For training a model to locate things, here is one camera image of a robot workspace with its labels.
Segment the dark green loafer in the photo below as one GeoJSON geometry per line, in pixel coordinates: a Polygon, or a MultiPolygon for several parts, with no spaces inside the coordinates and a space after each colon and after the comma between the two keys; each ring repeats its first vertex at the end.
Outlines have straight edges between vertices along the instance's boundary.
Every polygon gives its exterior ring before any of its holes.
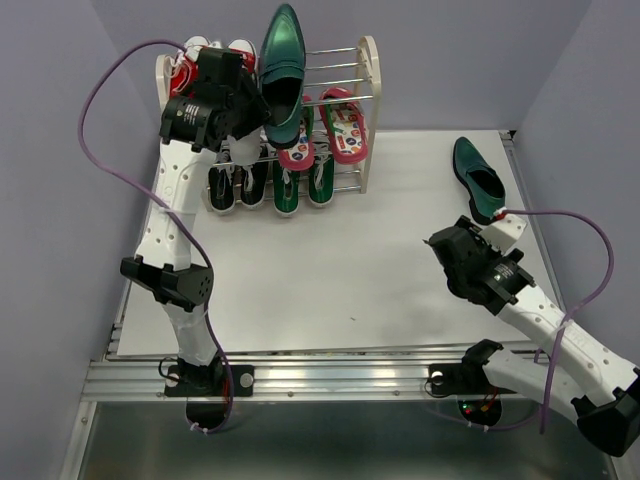
{"type": "Polygon", "coordinates": [[[496,171],[466,137],[459,137],[454,143],[452,166],[469,195],[472,218],[480,225],[491,224],[494,213],[506,203],[506,190],[496,171]]]}
{"type": "Polygon", "coordinates": [[[302,29],[294,8],[283,3],[263,39],[258,68],[260,91],[271,111],[264,130],[274,148],[289,149],[298,142],[305,69],[302,29]]]}

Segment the pink slide sandal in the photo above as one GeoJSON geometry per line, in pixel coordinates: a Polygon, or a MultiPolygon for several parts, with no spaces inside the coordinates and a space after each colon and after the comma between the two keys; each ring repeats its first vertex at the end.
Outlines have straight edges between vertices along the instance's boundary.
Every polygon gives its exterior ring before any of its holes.
{"type": "Polygon", "coordinates": [[[358,100],[351,100],[352,92],[341,87],[325,90],[321,100],[337,100],[319,106],[322,122],[334,160],[353,165],[365,160],[369,153],[366,119],[358,100]]]}
{"type": "Polygon", "coordinates": [[[292,147],[278,151],[278,161],[283,168],[293,172],[302,172],[311,168],[314,162],[312,141],[314,122],[314,108],[304,106],[299,124],[298,140],[292,147]]]}

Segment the green canvas sneaker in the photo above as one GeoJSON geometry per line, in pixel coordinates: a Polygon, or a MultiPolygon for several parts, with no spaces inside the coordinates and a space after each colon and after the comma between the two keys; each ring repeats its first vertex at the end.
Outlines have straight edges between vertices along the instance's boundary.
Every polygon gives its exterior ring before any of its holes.
{"type": "Polygon", "coordinates": [[[282,217],[291,217],[299,205],[300,173],[273,165],[273,201],[276,212],[282,217]]]}
{"type": "Polygon", "coordinates": [[[316,155],[308,173],[308,196],[316,208],[327,206],[333,199],[335,163],[333,156],[316,155]]]}

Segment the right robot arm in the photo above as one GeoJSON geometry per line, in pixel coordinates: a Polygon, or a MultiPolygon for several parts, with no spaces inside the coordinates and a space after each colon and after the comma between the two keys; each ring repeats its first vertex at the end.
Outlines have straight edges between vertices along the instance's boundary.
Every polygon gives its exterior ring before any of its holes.
{"type": "Polygon", "coordinates": [[[485,227],[462,216],[426,243],[449,291],[524,334],[547,364],[485,339],[459,362],[432,366],[425,390],[434,397],[520,394],[571,421],[601,452],[621,457],[639,438],[639,368],[580,327],[521,266],[515,244],[526,228],[520,212],[502,209],[485,227]]]}

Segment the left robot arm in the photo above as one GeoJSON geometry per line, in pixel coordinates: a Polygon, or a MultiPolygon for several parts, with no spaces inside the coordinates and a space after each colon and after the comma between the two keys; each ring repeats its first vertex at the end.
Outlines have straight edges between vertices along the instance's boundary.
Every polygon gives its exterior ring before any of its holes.
{"type": "Polygon", "coordinates": [[[227,49],[189,47],[183,63],[188,72],[181,84],[166,88],[158,177],[150,194],[154,205],[142,241],[134,256],[122,260],[121,272],[150,291],[170,319],[178,356],[168,381],[207,395],[232,388],[233,380],[208,320],[213,267],[192,262],[192,252],[204,250],[192,229],[221,148],[240,166],[255,164],[269,109],[257,87],[251,42],[236,40],[227,49]]]}

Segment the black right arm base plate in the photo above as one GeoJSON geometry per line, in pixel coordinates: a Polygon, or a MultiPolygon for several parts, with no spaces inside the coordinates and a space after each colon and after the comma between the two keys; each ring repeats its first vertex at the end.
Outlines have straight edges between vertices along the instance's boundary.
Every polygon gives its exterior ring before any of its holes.
{"type": "Polygon", "coordinates": [[[428,368],[424,390],[434,398],[446,398],[452,395],[491,394],[494,387],[479,366],[465,363],[437,363],[428,368]]]}

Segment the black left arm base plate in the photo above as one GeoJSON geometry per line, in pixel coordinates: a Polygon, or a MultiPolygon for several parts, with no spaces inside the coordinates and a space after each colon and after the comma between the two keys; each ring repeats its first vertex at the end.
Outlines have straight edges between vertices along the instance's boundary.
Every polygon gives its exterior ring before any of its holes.
{"type": "MultiPolygon", "coordinates": [[[[169,366],[166,373],[162,368],[159,372],[165,381],[164,395],[167,397],[222,397],[230,393],[229,378],[222,364],[212,368],[176,364],[169,366]]],[[[231,366],[234,397],[253,395],[254,374],[253,365],[231,366]]]]}

